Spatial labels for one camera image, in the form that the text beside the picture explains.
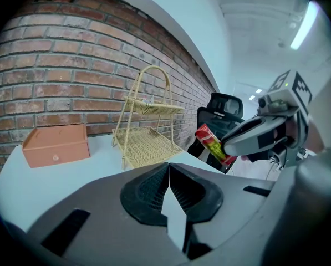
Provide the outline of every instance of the table surface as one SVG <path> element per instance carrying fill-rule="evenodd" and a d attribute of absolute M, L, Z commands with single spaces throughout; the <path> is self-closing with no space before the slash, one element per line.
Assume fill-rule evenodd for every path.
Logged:
<path fill-rule="evenodd" d="M 26 232 L 46 210 L 85 184 L 123 172 L 122 153 L 111 141 L 112 135 L 90 137 L 90 158 L 39 168 L 30 168 L 21 145 L 17 146 L 0 174 L 1 217 Z M 167 162 L 220 173 L 185 151 Z"/>

